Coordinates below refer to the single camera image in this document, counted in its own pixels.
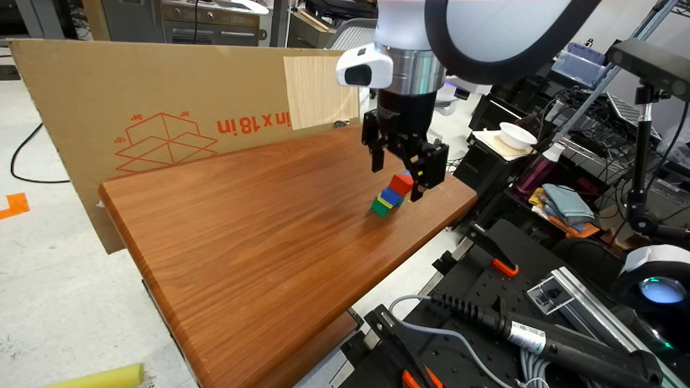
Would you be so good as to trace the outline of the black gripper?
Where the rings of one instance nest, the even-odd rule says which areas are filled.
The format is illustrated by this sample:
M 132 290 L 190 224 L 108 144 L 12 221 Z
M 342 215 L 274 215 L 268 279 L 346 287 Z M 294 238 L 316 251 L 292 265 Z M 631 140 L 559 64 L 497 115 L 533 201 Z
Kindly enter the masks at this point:
M 365 115 L 363 142 L 370 153 L 370 172 L 384 169 L 384 152 L 397 156 L 411 172 L 411 201 L 445 182 L 448 146 L 429 142 L 435 96 L 377 94 L 377 108 Z

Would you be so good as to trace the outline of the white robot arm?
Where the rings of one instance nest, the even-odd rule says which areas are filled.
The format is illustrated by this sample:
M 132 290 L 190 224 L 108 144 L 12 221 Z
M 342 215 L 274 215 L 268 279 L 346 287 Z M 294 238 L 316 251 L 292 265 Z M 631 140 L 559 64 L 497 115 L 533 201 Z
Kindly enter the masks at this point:
M 475 85 L 527 77 L 549 63 L 600 0 L 377 0 L 376 40 L 340 57 L 342 85 L 377 94 L 363 142 L 411 172 L 411 199 L 445 182 L 448 146 L 429 142 L 445 75 Z

